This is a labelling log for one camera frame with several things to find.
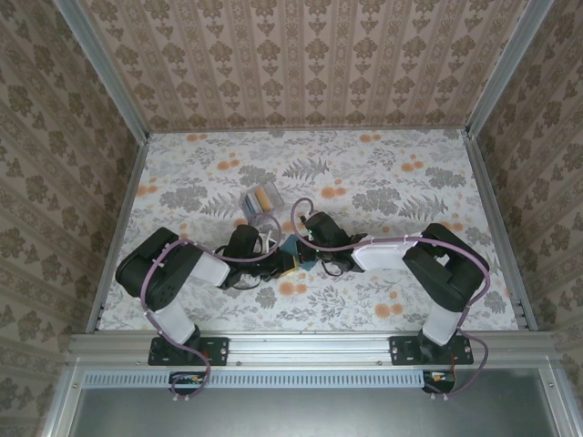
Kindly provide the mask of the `aluminium side rail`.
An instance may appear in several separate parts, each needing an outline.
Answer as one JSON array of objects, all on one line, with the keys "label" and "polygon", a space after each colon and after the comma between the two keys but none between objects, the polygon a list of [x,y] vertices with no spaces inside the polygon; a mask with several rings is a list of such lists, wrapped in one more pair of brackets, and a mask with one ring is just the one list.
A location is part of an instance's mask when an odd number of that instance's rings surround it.
[{"label": "aluminium side rail", "polygon": [[487,174],[477,141],[465,130],[461,130],[468,160],[475,176],[477,190],[482,200],[497,258],[509,291],[515,320],[520,330],[537,331],[537,321],[531,308],[527,290],[522,280],[517,260],[506,232],[504,220],[496,201],[496,195]]},{"label": "aluminium side rail", "polygon": [[136,160],[128,180],[126,194],[120,207],[118,222],[109,246],[106,262],[97,286],[97,293],[85,328],[85,333],[87,334],[96,331],[99,320],[101,319],[101,313],[105,308],[107,295],[117,268],[116,261],[118,260],[118,255],[123,245],[123,238],[127,229],[131,209],[138,191],[141,174],[145,167],[148,155],[148,140],[149,135],[146,135],[146,139],[138,147]]}]

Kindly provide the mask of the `aluminium mounting rail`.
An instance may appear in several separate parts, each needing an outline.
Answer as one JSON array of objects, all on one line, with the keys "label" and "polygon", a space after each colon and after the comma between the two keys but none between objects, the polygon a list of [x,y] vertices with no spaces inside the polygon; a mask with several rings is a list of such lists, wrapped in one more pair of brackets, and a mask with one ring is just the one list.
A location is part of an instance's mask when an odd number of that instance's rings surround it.
[{"label": "aluminium mounting rail", "polygon": [[[227,365],[244,368],[363,368],[392,365],[389,338],[408,336],[405,331],[365,332],[220,332],[201,337],[227,337]],[[559,360],[551,336],[539,331],[473,332],[468,339],[477,366],[488,353],[487,365],[494,368],[543,365]],[[75,335],[68,347],[69,361],[84,360],[96,365],[137,365],[147,361],[153,331],[100,331]]]}]

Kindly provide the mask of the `floral tablecloth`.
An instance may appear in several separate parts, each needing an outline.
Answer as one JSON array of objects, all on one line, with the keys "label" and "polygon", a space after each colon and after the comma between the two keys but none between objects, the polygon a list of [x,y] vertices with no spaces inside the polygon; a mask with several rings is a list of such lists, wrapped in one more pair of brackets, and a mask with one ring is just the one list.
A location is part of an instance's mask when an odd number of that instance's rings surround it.
[{"label": "floral tablecloth", "polygon": [[[120,250],[155,230],[216,249],[244,222],[243,192],[273,182],[286,235],[309,208],[349,234],[400,237],[445,226],[490,267],[492,284],[466,330],[515,330],[517,321],[461,133],[319,130],[156,134]],[[418,330],[432,301],[406,270],[331,276],[322,265],[219,290],[189,279],[179,302],[202,330]]]}]

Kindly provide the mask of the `blue card holder wallet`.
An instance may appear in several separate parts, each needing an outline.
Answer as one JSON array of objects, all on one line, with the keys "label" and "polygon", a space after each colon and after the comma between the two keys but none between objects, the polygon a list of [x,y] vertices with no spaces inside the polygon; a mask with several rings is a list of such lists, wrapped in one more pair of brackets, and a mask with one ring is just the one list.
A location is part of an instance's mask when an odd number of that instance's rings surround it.
[{"label": "blue card holder wallet", "polygon": [[[299,238],[296,235],[290,235],[284,241],[284,243],[281,245],[281,250],[283,252],[291,253],[292,255],[295,255],[298,258],[297,250],[296,250],[296,242],[298,240],[299,240]],[[316,266],[316,264],[318,262],[318,259],[316,256],[316,250],[306,246],[305,244],[304,244],[304,249],[305,249],[306,261],[300,265],[299,269],[303,269],[305,271],[310,271]]]}]

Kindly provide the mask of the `aluminium corner post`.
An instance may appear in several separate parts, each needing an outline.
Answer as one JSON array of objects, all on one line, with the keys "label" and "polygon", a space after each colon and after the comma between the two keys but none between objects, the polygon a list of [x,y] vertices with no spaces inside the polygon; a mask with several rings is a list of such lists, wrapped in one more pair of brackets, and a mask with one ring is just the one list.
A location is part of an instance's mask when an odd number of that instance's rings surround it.
[{"label": "aluminium corner post", "polygon": [[147,123],[131,99],[121,74],[116,70],[106,46],[99,37],[97,28],[90,22],[88,14],[77,0],[54,0],[54,3],[95,69],[129,131],[142,147],[148,141]]},{"label": "aluminium corner post", "polygon": [[470,138],[476,138],[484,127],[553,3],[554,0],[528,1],[465,124]]}]

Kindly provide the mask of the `grey metal sheet panel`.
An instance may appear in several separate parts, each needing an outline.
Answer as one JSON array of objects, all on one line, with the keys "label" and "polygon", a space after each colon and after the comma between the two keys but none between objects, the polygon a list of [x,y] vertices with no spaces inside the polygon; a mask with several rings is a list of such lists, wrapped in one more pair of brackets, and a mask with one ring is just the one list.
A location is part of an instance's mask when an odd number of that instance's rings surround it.
[{"label": "grey metal sheet panel", "polygon": [[70,437],[558,437],[536,391],[449,401],[417,390],[89,390]]}]

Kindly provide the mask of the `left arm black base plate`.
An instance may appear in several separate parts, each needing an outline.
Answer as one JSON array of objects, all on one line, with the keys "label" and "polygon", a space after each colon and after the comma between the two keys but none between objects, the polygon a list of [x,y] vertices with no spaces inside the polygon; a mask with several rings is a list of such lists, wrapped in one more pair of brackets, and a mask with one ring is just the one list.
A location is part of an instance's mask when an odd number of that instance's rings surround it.
[{"label": "left arm black base plate", "polygon": [[[225,366],[229,355],[227,337],[199,337],[189,340],[186,345],[198,351],[211,366]],[[203,366],[201,358],[170,344],[162,337],[154,338],[148,353],[150,366]]]}]

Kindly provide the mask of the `aluminium frame beam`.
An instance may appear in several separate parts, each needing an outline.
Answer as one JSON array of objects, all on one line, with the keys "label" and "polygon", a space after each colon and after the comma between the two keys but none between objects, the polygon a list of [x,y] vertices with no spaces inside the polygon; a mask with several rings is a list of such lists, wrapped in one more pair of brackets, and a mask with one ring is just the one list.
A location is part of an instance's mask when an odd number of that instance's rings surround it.
[{"label": "aluminium frame beam", "polygon": [[559,437],[583,437],[583,418],[560,363],[546,359],[539,368],[550,413]]},{"label": "aluminium frame beam", "polygon": [[85,370],[78,363],[64,368],[56,385],[41,437],[69,437],[83,391]]}]

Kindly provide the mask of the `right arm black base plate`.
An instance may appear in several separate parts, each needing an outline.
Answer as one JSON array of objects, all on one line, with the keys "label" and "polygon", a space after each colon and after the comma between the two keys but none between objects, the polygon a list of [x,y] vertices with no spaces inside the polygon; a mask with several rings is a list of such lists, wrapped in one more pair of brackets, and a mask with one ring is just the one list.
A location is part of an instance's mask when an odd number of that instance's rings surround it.
[{"label": "right arm black base plate", "polygon": [[463,336],[454,336],[445,346],[438,346],[421,336],[399,335],[389,338],[389,346],[393,366],[474,363],[470,342]]}]

